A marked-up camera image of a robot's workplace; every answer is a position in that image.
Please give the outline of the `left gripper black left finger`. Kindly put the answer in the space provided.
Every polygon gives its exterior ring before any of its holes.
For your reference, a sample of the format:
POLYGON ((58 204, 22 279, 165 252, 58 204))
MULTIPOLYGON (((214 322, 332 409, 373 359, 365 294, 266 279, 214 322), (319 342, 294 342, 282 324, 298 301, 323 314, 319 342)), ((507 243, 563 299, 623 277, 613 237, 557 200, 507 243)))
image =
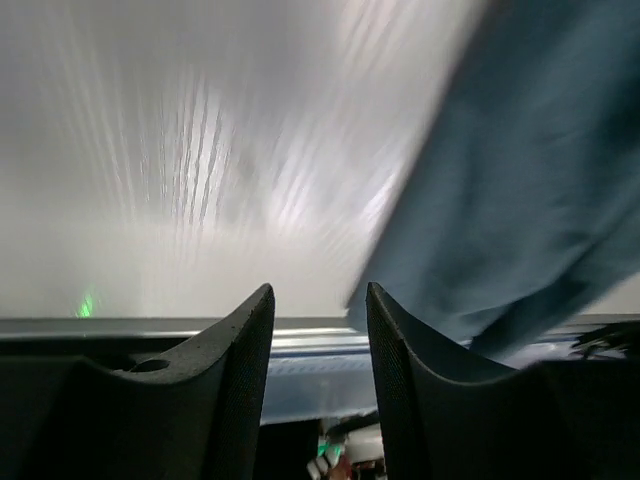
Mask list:
POLYGON ((274 310, 264 284, 129 371, 75 361, 29 454, 30 478, 251 478, 274 310))

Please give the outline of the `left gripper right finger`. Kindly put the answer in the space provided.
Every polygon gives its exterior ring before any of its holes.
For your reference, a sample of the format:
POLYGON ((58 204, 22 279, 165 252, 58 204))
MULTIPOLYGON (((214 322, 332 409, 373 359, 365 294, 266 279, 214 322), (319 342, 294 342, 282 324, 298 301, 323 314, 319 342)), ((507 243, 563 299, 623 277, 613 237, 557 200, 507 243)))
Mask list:
POLYGON ((543 372, 469 352, 376 283, 366 307, 389 478, 569 478, 570 442, 543 372))

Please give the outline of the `blue-grey t-shirt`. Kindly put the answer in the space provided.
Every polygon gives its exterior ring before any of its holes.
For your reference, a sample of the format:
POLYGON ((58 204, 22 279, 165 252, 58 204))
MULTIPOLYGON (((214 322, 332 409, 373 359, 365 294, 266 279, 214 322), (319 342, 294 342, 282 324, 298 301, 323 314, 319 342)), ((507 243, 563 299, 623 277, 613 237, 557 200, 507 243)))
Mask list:
POLYGON ((639 270, 639 5, 495 1, 347 303, 501 359, 639 270))

